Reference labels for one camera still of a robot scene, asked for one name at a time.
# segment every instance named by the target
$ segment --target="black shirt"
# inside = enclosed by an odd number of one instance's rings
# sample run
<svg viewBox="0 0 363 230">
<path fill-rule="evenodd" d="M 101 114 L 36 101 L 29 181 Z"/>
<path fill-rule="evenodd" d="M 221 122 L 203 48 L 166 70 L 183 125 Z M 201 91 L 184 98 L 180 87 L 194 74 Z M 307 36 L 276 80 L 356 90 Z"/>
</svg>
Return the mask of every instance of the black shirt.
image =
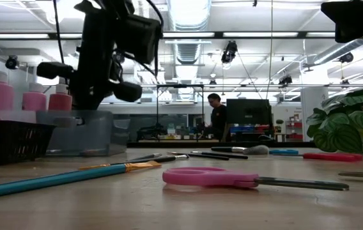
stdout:
<svg viewBox="0 0 363 230">
<path fill-rule="evenodd" d="M 212 112 L 212 128 L 213 134 L 218 139 L 222 139 L 224 133 L 224 128 L 227 122 L 227 107 L 225 105 L 220 105 L 213 109 Z M 230 134 L 227 134 L 226 141 L 230 138 Z"/>
</svg>

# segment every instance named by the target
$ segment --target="black basket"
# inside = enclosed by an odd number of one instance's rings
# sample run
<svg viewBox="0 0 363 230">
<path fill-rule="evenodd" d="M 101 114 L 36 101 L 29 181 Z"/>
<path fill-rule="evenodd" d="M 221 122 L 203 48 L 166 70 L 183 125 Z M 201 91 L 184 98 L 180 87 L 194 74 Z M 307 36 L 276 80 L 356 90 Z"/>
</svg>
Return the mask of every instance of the black basket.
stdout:
<svg viewBox="0 0 363 230">
<path fill-rule="evenodd" d="M 53 125 L 0 121 L 0 164 L 44 156 L 54 128 Z"/>
</svg>

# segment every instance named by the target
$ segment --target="person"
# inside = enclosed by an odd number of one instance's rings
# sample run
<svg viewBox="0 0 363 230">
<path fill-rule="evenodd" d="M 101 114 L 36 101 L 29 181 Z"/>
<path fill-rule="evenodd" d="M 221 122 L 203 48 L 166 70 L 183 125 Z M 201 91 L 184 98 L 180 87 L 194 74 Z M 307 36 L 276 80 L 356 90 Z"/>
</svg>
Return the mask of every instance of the person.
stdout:
<svg viewBox="0 0 363 230">
<path fill-rule="evenodd" d="M 213 135 L 220 142 L 230 142 L 231 134 L 229 132 L 230 125 L 227 124 L 227 107 L 221 103 L 221 97 L 212 93 L 207 97 L 208 103 L 213 107 L 212 112 L 212 128 Z"/>
</svg>

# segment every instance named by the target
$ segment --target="teal paintbrush handle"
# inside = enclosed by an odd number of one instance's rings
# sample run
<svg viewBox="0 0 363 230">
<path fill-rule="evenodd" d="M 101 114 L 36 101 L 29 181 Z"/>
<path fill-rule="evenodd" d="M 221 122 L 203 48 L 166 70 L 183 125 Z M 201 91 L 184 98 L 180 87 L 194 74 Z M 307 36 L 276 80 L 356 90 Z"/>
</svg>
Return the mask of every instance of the teal paintbrush handle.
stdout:
<svg viewBox="0 0 363 230">
<path fill-rule="evenodd" d="M 39 188 L 62 185 L 65 183 L 89 180 L 103 176 L 110 176 L 119 173 L 125 173 L 125 171 L 126 171 L 125 164 L 119 164 L 119 165 L 112 165 L 109 167 L 101 167 L 98 169 L 66 172 L 52 176 L 44 176 L 40 178 L 3 183 L 0 184 L 0 196 L 14 194 L 17 192 L 25 192 Z"/>
</svg>

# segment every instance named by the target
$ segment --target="workbench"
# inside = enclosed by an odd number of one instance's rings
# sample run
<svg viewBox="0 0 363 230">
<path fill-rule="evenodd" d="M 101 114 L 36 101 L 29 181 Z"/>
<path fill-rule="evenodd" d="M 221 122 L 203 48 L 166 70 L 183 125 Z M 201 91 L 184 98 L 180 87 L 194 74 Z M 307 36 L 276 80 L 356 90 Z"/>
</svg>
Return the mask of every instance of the workbench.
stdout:
<svg viewBox="0 0 363 230">
<path fill-rule="evenodd" d="M 0 166 L 0 183 L 121 162 L 150 153 L 200 149 L 128 149 L 107 158 L 42 158 Z M 316 149 L 300 149 L 300 153 Z M 256 189 L 166 185 L 162 172 L 173 167 L 236 169 L 260 176 L 338 181 L 350 191 L 260 185 Z M 161 168 L 0 197 L 0 229 L 363 229 L 363 179 L 339 171 L 363 171 L 363 162 L 253 156 L 229 161 L 190 158 Z"/>
</svg>

